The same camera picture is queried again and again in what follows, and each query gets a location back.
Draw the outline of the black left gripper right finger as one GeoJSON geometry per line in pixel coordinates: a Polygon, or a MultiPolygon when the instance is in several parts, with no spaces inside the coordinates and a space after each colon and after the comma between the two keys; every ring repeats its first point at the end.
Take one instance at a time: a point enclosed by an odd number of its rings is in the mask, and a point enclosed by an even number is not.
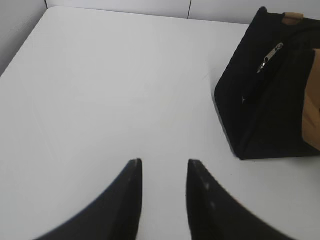
{"type": "Polygon", "coordinates": [[[193,240],[285,239],[229,195],[199,160],[188,162],[186,208],[193,240]]]}

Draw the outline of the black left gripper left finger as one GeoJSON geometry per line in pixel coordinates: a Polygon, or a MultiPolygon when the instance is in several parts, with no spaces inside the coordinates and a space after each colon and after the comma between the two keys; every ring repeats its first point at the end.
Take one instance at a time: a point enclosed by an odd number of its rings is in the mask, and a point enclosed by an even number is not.
{"type": "Polygon", "coordinates": [[[143,201],[143,165],[130,160],[112,184],[42,240],[135,240],[143,201]]]}

